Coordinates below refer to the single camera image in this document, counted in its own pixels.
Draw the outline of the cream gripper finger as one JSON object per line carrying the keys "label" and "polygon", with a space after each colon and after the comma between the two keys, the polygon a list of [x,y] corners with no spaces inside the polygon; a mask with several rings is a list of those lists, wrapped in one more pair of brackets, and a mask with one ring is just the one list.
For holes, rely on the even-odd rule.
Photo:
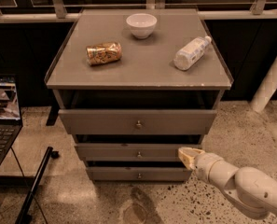
{"label": "cream gripper finger", "polygon": [[195,170],[195,158],[203,154],[204,150],[193,147],[180,147],[178,149],[178,158],[190,171]]}

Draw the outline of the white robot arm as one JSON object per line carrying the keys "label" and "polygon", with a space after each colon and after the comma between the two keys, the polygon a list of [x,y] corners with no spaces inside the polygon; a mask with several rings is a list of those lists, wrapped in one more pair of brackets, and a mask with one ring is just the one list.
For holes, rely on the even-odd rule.
{"label": "white robot arm", "polygon": [[277,181],[262,171],[238,168],[214,153],[192,147],[180,147],[178,157],[199,180],[218,188],[247,217],[277,216]]}

